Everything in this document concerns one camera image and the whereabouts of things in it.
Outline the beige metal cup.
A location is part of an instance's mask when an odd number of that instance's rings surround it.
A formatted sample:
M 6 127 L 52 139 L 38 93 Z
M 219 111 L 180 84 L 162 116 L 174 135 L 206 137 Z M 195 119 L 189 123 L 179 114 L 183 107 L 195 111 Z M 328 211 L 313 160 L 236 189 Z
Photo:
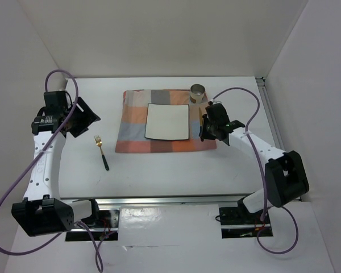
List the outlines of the beige metal cup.
M 190 101 L 193 104 L 201 104 L 204 101 L 206 89 L 201 84 L 193 84 L 190 87 Z

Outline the gold fork green handle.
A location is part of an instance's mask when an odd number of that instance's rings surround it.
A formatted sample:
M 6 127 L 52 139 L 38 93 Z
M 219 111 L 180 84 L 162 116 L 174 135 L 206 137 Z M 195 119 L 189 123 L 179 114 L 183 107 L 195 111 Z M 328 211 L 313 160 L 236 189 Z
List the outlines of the gold fork green handle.
M 102 149 L 102 139 L 101 139 L 101 137 L 99 135 L 95 135 L 94 136 L 94 140 L 95 140 L 95 143 L 96 143 L 97 147 L 99 147 L 99 150 L 100 150 L 100 153 L 101 153 L 101 157 L 102 157 L 102 161 L 103 161 L 105 170 L 109 171 L 110 168 L 109 168 L 107 159 L 106 159 L 105 154 L 104 154 L 103 149 Z

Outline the square white plate black rim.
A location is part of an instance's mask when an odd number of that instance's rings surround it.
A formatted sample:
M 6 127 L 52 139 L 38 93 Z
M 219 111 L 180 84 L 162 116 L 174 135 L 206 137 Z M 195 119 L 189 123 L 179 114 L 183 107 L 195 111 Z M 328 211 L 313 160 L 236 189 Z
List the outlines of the square white plate black rim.
M 145 138 L 151 140 L 188 140 L 189 105 L 148 104 Z

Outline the checkered orange blue cloth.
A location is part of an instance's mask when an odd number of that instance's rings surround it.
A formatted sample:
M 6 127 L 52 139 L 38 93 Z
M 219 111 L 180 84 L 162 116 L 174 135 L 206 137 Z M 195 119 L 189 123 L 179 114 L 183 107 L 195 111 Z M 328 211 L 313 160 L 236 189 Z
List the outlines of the checkered orange blue cloth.
M 208 97 L 194 104 L 187 89 L 142 89 L 123 93 L 115 151 L 120 154 L 198 152 L 216 149 L 199 138 Z

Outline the gold knife green handle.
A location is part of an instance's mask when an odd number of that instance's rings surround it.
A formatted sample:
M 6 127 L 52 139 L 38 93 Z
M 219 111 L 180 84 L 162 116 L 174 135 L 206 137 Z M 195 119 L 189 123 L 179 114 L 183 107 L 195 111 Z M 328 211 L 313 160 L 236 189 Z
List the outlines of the gold knife green handle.
M 198 108 L 198 114 L 199 114 L 199 125 L 202 127 L 203 124 L 203 114 L 202 114 L 202 109 L 199 107 Z

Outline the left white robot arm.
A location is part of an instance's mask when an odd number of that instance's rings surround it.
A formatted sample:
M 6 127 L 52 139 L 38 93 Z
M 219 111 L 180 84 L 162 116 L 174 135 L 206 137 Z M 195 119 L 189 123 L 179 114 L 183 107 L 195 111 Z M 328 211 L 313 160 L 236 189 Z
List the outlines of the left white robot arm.
M 59 194 L 60 160 L 67 134 L 76 138 L 100 118 L 82 98 L 71 113 L 73 103 L 66 91 L 45 92 L 44 102 L 31 124 L 34 155 L 40 159 L 31 170 L 23 201 L 14 203 L 11 209 L 30 237 L 67 232 L 78 221 L 93 227 L 101 220 L 95 199 L 65 201 Z

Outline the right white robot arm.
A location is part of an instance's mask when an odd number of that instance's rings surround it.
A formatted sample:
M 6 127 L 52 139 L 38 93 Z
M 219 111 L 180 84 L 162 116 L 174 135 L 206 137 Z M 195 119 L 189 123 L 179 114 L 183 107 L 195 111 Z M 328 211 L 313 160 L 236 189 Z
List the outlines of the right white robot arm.
M 257 160 L 261 170 L 262 189 L 239 202 L 237 217 L 249 223 L 256 212 L 272 206 L 280 208 L 308 193 L 310 187 L 301 156 L 286 152 L 262 140 L 238 120 L 231 121 L 220 103 L 199 111 L 201 141 L 218 140 Z

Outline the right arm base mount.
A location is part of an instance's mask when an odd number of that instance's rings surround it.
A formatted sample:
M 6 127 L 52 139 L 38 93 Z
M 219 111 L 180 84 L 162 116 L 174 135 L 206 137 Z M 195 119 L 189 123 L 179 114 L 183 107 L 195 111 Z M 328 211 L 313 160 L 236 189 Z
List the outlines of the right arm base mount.
M 257 237 L 259 231 L 261 237 L 272 237 L 271 221 L 268 215 L 262 221 L 262 212 L 249 213 L 237 207 L 220 207 L 215 220 L 221 225 L 222 238 L 252 238 Z

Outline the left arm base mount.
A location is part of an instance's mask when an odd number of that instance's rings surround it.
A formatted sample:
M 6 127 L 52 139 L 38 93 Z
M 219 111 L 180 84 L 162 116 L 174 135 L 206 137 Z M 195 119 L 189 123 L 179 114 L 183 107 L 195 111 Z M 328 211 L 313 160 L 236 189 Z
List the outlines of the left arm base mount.
M 100 241 L 117 241 L 119 226 L 120 210 L 119 209 L 101 209 L 98 212 L 98 218 L 92 222 L 83 220 L 94 240 Z M 75 227 L 65 236 L 66 242 L 89 242 L 91 241 L 88 232 L 81 227 Z

